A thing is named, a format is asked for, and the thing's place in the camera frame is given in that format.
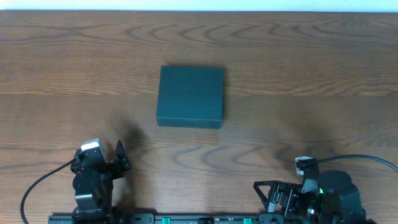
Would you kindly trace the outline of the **black gift box with lid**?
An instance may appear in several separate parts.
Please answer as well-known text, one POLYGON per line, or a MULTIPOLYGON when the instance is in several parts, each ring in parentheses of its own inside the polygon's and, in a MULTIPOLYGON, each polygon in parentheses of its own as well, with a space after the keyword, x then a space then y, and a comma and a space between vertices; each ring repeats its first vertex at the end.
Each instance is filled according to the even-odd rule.
POLYGON ((158 125, 219 129, 223 124, 223 87, 223 68, 161 66, 158 125))

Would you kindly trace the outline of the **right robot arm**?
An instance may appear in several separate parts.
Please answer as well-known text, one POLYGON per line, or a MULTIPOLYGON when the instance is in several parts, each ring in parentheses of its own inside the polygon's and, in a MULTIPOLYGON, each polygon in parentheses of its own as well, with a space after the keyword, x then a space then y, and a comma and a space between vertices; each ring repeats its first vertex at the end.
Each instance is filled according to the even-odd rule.
POLYGON ((259 223, 366 224, 357 186, 348 173, 304 169, 301 184, 276 180, 253 184, 266 209, 259 223))

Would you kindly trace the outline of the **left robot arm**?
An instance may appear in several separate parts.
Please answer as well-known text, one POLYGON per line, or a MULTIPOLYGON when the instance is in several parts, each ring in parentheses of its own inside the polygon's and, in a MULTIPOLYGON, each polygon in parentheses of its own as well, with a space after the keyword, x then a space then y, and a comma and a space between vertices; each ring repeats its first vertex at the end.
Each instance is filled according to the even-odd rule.
POLYGON ((119 223, 123 219, 118 208, 112 206, 113 180, 124 177, 131 163, 119 140, 116 159, 105 161, 100 139, 89 140, 75 151, 71 171, 75 174, 72 186, 77 207, 72 211, 72 223, 119 223))

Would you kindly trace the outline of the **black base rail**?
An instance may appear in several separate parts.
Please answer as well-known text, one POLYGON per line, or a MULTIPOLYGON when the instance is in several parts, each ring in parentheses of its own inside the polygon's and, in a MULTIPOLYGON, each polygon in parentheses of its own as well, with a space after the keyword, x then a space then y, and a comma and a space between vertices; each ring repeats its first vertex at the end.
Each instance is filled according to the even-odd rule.
POLYGON ((115 224, 294 224, 309 223, 303 218, 286 218, 278 213, 260 214, 160 214, 112 212, 105 216, 55 213, 48 224, 115 223, 115 224))

